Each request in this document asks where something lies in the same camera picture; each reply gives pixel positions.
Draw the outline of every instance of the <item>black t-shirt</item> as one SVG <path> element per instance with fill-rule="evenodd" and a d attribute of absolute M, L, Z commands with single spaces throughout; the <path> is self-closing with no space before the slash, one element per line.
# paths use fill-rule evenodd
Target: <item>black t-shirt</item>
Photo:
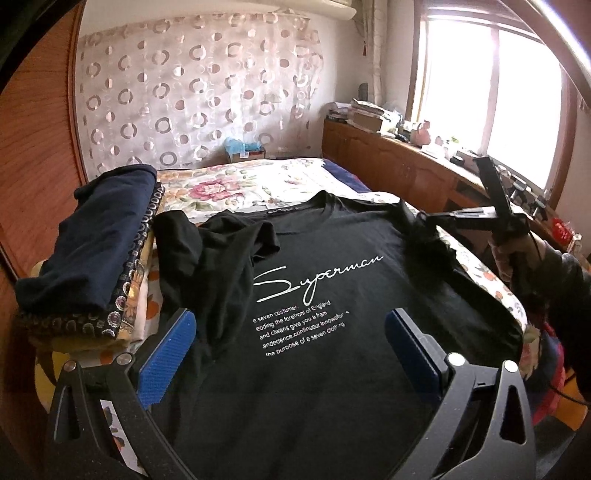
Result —
<path fill-rule="evenodd" d="M 208 223 L 184 225 L 202 244 L 182 287 L 156 228 L 163 311 L 192 308 L 200 339 L 155 416 L 198 478 L 386 477 L 432 413 L 384 335 L 394 308 L 472 363 L 519 358 L 517 322 L 403 203 L 320 192 Z"/>

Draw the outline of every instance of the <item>black cable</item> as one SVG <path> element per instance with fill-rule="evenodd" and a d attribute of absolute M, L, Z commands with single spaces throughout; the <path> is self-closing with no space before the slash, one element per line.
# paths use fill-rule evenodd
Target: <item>black cable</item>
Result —
<path fill-rule="evenodd" d="M 570 377 L 567 377 L 566 380 L 564 380 L 564 384 L 566 385 L 567 383 L 569 383 L 571 380 L 575 379 L 577 377 L 577 374 L 572 374 Z"/>
<path fill-rule="evenodd" d="M 557 393 L 558 395 L 560 395 L 563 398 L 566 398 L 567 400 L 578 403 L 579 405 L 582 405 L 583 407 L 591 407 L 591 402 L 588 402 L 585 400 L 577 400 L 576 398 L 573 398 L 570 395 L 567 395 L 566 393 L 562 393 L 560 390 L 558 390 L 558 388 L 556 388 L 554 385 L 550 384 L 550 382 L 548 382 L 548 386 L 555 393 Z"/>

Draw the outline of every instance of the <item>window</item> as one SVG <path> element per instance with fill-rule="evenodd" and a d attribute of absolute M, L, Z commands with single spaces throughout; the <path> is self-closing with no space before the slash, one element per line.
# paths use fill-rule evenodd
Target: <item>window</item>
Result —
<path fill-rule="evenodd" d="M 431 122 L 431 135 L 456 137 L 545 188 L 562 102 L 562 73 L 552 52 L 482 23 L 428 20 L 424 31 L 427 68 L 418 114 Z"/>

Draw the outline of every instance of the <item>red object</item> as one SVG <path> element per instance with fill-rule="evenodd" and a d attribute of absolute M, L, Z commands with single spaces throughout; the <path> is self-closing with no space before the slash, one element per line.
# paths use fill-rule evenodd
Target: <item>red object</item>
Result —
<path fill-rule="evenodd" d="M 561 245 L 568 245 L 573 239 L 572 230 L 559 218 L 552 218 L 552 236 Z"/>

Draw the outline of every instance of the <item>wooden furniture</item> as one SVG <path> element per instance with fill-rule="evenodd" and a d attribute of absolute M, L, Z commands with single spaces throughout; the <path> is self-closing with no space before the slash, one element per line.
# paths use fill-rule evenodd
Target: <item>wooden furniture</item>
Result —
<path fill-rule="evenodd" d="M 14 280 L 51 255 L 59 222 L 76 206 L 72 192 L 85 182 L 69 89 L 81 13 L 75 7 L 47 32 L 0 95 L 0 428 L 37 475 L 47 413 L 35 392 L 34 349 L 14 322 Z"/>
<path fill-rule="evenodd" d="M 86 182 L 69 89 L 79 10 L 33 47 L 0 95 L 0 253 L 11 277 L 51 255 Z"/>
<path fill-rule="evenodd" d="M 412 145 L 348 124 L 324 120 L 322 155 L 357 175 L 370 189 L 393 193 L 427 213 L 490 204 L 477 175 Z M 549 225 L 530 219 L 530 226 L 561 249 Z"/>

